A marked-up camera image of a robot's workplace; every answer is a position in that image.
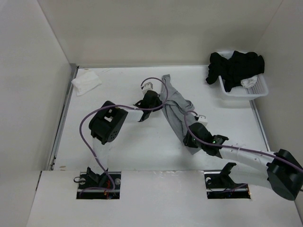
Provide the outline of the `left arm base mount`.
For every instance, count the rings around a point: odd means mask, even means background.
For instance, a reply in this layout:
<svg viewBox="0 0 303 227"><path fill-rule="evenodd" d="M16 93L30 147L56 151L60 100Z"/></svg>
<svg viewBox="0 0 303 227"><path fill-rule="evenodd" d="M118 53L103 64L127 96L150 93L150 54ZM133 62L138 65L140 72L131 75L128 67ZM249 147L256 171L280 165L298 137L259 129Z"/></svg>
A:
<svg viewBox="0 0 303 227"><path fill-rule="evenodd" d="M76 199L79 200L118 200L120 199L121 172L109 172L112 180L105 173L92 171L81 173L73 179L77 184Z"/></svg>

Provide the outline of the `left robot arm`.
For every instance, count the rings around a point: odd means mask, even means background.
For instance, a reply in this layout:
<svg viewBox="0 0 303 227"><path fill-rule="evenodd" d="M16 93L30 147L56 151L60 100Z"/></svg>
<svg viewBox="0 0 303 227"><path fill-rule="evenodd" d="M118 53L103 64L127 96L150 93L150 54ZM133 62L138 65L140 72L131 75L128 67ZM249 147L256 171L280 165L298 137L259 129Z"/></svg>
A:
<svg viewBox="0 0 303 227"><path fill-rule="evenodd" d="M151 113L160 110L162 101L159 94L149 90L144 94L142 100L134 104L140 110L125 110L121 107L115 107L111 101L106 101L102 106L111 106L111 108L98 111L89 122L90 134L93 138L93 151L97 155L97 161L91 161L85 178L85 185L88 187L102 188L105 186L109 177L104 173L103 168L108 170L108 158L110 152L110 142L114 141L123 124L129 122L143 122L147 120Z"/></svg>

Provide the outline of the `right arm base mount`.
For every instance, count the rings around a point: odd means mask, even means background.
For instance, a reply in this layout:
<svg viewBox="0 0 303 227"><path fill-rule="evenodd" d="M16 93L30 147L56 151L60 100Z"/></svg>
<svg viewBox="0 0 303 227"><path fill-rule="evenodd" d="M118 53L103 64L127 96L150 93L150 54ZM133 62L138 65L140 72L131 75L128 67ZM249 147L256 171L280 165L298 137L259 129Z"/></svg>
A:
<svg viewBox="0 0 303 227"><path fill-rule="evenodd" d="M220 171L206 171L204 178L208 199L250 199L248 185L235 183L229 175Z"/></svg>

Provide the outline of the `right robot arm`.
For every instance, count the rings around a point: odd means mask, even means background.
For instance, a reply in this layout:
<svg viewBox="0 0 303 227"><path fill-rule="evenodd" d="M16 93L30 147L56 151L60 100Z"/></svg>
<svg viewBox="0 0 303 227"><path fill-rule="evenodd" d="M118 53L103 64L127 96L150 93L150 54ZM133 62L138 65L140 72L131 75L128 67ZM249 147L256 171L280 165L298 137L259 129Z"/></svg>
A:
<svg viewBox="0 0 303 227"><path fill-rule="evenodd" d="M217 192L222 197L253 184L294 201L302 191L303 168L289 151L265 152L233 145L228 137L212 135L199 122L186 125L186 128L185 146L228 161L218 173L206 175L205 184L210 192Z"/></svg>

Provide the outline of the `grey tank top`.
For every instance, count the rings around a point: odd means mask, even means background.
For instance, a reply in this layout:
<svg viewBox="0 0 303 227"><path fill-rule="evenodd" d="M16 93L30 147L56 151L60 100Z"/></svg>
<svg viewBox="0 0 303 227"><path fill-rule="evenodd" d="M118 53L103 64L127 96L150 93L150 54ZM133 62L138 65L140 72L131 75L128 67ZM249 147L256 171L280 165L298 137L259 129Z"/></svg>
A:
<svg viewBox="0 0 303 227"><path fill-rule="evenodd" d="M162 81L165 83L160 90L160 100L165 104L162 112L177 138L183 142L187 134L184 120L187 120L189 126L197 122L193 114L189 113L186 117L184 114L189 110L194 110L195 107L172 86L169 74L162 76Z"/></svg>

